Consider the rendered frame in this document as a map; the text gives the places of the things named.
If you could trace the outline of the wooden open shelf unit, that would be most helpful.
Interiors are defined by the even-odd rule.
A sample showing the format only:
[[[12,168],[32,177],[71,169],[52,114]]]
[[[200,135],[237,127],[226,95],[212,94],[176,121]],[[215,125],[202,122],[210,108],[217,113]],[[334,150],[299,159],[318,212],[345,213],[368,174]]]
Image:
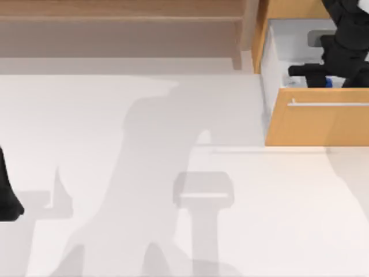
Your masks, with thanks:
[[[0,0],[1,58],[228,58],[261,0]]]

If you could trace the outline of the pulled-out drawer grey inside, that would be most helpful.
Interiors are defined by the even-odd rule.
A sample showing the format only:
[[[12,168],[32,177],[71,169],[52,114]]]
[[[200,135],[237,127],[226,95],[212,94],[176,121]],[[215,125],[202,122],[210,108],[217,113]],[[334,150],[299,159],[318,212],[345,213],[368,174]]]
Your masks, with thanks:
[[[330,19],[270,20],[261,58],[261,79],[268,115],[267,132],[281,88],[308,88],[304,77],[290,77],[291,65],[319,63],[323,50],[309,44],[316,36],[334,31]],[[333,88],[343,88],[344,80],[330,77]]]

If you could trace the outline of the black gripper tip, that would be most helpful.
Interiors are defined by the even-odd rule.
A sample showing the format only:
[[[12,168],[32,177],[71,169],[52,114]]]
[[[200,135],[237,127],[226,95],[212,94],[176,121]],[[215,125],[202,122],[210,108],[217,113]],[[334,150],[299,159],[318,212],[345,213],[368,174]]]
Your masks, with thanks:
[[[14,222],[24,212],[10,184],[3,149],[0,147],[0,222]]]

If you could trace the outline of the pale wooden drawer front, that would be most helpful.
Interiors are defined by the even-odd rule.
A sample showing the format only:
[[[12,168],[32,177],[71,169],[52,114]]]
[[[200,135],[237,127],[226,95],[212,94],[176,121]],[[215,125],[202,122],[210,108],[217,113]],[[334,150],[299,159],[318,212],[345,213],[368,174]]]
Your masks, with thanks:
[[[369,102],[369,88],[281,88],[267,146],[369,147],[369,107],[288,107],[297,102]]]

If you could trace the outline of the wooden cupboard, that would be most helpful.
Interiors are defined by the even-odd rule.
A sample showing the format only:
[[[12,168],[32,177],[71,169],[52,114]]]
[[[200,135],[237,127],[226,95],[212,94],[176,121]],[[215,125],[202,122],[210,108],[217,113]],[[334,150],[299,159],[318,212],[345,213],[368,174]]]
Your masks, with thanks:
[[[255,31],[251,46],[253,69],[260,74],[268,20],[270,19],[328,19],[321,0],[259,0]]]

